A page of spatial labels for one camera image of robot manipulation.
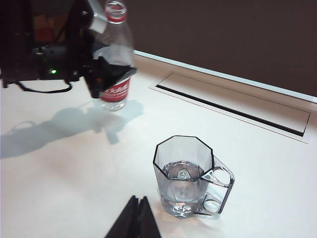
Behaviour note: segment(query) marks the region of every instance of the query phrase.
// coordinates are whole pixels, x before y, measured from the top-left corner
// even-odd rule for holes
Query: bottle neck
[[[105,15],[112,24],[121,24],[127,17],[127,8],[122,0],[108,0],[105,4]]]

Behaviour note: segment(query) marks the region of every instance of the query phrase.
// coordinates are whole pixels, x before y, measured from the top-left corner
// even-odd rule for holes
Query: black cable
[[[16,85],[19,86],[20,89],[22,89],[25,92],[35,92],[35,93],[64,93],[64,92],[68,92],[72,89],[72,86],[69,82],[66,82],[66,84],[68,84],[68,88],[64,88],[64,89],[58,89],[58,90],[52,90],[52,91],[38,91],[38,90],[34,90],[31,88],[27,88],[25,87],[21,82],[15,82]]]

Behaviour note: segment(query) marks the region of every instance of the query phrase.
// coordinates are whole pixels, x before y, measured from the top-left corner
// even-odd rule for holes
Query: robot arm
[[[0,68],[3,87],[15,83],[24,91],[21,81],[61,79],[70,85],[85,77],[93,98],[107,88],[136,73],[136,68],[108,64],[93,52],[105,45],[95,45],[90,31],[102,33],[106,17],[96,0],[76,0],[65,26],[62,43],[36,43],[30,0],[10,0],[2,14],[3,36],[0,38]],[[66,92],[71,89],[45,93]]]

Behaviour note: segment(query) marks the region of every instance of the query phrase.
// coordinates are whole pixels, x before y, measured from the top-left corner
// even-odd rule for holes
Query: mug handle
[[[230,194],[230,191],[232,189],[232,186],[234,184],[234,175],[233,173],[216,157],[214,156],[214,167],[213,169],[209,170],[207,173],[205,173],[203,176],[200,177],[200,179],[205,180],[207,182],[210,182],[212,184],[224,187],[227,189],[226,194],[222,201],[220,201],[218,198],[210,194],[209,192],[206,192],[205,198],[202,203],[202,211],[196,212],[195,214],[199,215],[216,215],[220,214],[223,210],[223,207],[226,204],[226,201],[228,199],[228,196]],[[214,175],[214,172],[217,170],[223,170],[230,175],[230,182],[229,184],[225,184],[217,179],[217,177]],[[218,204],[218,209],[216,211],[211,211],[207,208],[206,203],[207,202],[215,202]]]

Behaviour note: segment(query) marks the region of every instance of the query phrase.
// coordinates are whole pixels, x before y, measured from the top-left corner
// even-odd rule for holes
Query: plastic water bottle
[[[123,0],[107,0],[104,8],[108,24],[96,42],[107,45],[94,52],[94,59],[104,57],[110,64],[133,66],[133,42],[126,22],[127,8]],[[126,104],[130,78],[126,78],[104,91],[99,99],[108,111],[118,111]]]

